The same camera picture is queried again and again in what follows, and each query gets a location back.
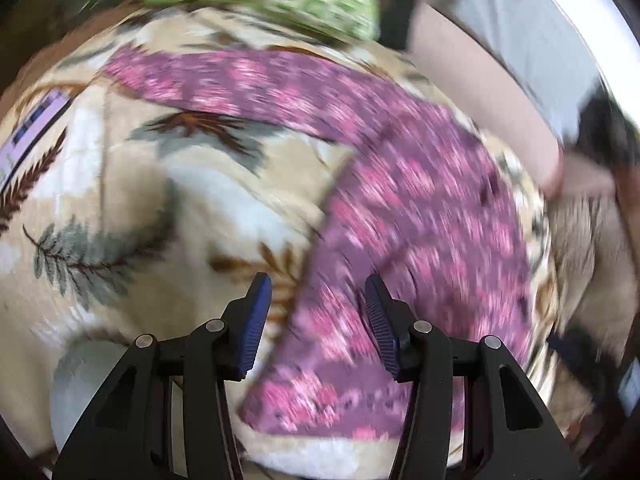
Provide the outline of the grey shorts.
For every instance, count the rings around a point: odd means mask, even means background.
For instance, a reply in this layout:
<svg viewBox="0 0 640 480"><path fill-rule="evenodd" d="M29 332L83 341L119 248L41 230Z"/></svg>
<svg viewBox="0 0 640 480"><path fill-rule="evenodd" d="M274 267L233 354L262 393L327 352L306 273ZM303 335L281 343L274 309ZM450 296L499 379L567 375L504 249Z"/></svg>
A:
<svg viewBox="0 0 640 480"><path fill-rule="evenodd" d="M580 114L600 86L596 60L552 0L425 0L518 82L555 137L574 144Z"/></svg>

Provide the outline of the person bare leg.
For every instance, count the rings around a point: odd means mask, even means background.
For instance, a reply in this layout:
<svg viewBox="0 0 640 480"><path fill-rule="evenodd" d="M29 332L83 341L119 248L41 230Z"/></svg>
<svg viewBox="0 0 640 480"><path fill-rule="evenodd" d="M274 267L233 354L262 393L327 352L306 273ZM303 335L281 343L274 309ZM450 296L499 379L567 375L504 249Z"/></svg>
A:
<svg viewBox="0 0 640 480"><path fill-rule="evenodd" d="M411 14L408 57L459 110L506 142L547 196L615 193L611 171L565 151L511 75L423 0L416 0Z"/></svg>

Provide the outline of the purple floral garment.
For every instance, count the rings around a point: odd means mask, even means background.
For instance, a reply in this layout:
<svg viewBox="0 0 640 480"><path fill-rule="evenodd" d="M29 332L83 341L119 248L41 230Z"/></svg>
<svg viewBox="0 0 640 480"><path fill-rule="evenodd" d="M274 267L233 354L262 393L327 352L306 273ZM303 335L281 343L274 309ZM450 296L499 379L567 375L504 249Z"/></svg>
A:
<svg viewBox="0 0 640 480"><path fill-rule="evenodd" d="M527 362L518 212L484 144L448 108L286 51L123 48L105 71L147 101L270 122L356 151L324 204L288 327L241 405L244 424L281 436L399 436L409 389L384 370L367 328L371 274L446 334L497 335Z"/></svg>

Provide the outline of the purple blanket label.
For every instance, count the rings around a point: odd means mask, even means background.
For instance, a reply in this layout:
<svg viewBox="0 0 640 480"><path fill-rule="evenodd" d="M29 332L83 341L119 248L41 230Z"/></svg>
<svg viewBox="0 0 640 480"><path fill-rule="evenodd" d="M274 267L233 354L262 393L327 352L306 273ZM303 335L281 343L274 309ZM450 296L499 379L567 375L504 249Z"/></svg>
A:
<svg viewBox="0 0 640 480"><path fill-rule="evenodd" d="M18 122L1 147L1 189L8 185L16 170L39 139L72 104L70 94L63 90L49 91L26 117Z"/></svg>

